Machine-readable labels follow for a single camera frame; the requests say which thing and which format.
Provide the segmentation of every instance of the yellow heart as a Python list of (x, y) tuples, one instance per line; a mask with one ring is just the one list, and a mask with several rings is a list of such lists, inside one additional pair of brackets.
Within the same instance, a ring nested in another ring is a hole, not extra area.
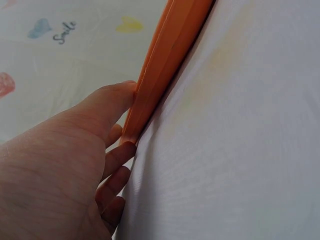
[(141, 22), (131, 16), (123, 16), (123, 24), (116, 27), (116, 31), (120, 33), (137, 33), (140, 32), (144, 26)]

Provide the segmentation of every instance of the orange plastic strip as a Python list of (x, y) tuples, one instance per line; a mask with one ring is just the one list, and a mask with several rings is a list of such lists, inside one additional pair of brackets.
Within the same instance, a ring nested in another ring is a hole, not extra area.
[(121, 142), (136, 143), (194, 42), (213, 0), (168, 0), (156, 27)]

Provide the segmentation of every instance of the fingernail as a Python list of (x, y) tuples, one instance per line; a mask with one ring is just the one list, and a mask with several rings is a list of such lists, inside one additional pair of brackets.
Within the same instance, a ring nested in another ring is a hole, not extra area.
[(129, 81), (123, 81), (122, 84), (136, 84), (136, 82), (129, 80)]

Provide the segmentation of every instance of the red heart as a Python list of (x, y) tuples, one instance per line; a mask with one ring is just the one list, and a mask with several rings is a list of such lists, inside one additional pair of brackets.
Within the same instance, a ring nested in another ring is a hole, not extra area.
[(13, 92), (15, 88), (16, 84), (12, 77), (5, 72), (0, 72), (0, 99)]

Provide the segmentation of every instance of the blue heart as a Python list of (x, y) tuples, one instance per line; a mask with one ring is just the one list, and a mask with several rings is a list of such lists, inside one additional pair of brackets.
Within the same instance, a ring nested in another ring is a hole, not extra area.
[(29, 31), (28, 38), (37, 39), (43, 36), (45, 33), (51, 31), (52, 28), (49, 26), (49, 21), (46, 18), (41, 18), (35, 22), (34, 28)]

